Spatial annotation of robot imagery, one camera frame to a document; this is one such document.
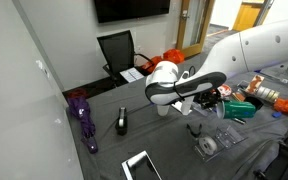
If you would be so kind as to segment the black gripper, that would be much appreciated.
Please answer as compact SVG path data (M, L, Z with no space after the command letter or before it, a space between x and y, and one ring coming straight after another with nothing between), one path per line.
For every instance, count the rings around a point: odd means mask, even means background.
M199 104L202 109L214 107L221 100L221 93L218 89L209 92L198 93L194 97L194 102Z

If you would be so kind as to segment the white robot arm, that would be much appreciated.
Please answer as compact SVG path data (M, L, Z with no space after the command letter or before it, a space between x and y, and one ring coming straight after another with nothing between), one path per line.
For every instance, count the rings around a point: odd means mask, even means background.
M256 26L220 40L190 77L179 77L173 62L159 62L147 76L145 95L150 102L167 107L215 89L238 74L284 62L288 63L288 20Z

